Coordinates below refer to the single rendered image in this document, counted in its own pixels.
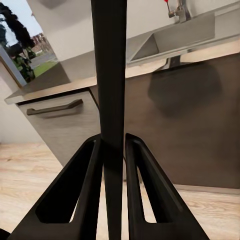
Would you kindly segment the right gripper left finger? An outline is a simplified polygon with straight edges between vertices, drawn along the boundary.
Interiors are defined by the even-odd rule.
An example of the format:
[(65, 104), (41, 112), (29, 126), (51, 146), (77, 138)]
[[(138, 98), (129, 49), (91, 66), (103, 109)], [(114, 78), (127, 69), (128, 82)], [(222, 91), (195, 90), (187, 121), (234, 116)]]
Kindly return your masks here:
[(96, 240), (104, 152), (89, 137), (7, 240)]

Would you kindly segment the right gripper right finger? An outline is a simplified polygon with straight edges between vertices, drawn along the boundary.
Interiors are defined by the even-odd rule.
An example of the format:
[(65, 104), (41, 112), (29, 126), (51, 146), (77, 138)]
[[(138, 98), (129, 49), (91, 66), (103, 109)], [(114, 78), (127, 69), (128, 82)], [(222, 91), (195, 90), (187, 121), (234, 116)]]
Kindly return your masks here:
[[(145, 220), (139, 168), (157, 223)], [(210, 240), (144, 141), (126, 134), (129, 240)]]

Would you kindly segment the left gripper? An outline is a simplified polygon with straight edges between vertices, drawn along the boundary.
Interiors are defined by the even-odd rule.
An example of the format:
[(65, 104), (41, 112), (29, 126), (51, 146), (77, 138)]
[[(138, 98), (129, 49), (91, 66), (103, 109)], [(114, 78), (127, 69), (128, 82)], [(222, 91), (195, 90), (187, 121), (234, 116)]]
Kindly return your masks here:
[(0, 240), (7, 240), (7, 238), (11, 235), (10, 232), (0, 228)]

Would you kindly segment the poster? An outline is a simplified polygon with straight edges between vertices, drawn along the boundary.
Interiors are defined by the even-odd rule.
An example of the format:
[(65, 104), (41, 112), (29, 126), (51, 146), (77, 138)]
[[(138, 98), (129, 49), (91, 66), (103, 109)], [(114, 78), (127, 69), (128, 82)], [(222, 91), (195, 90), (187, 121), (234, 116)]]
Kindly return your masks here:
[(122, 237), (127, 0), (91, 0), (108, 240)]

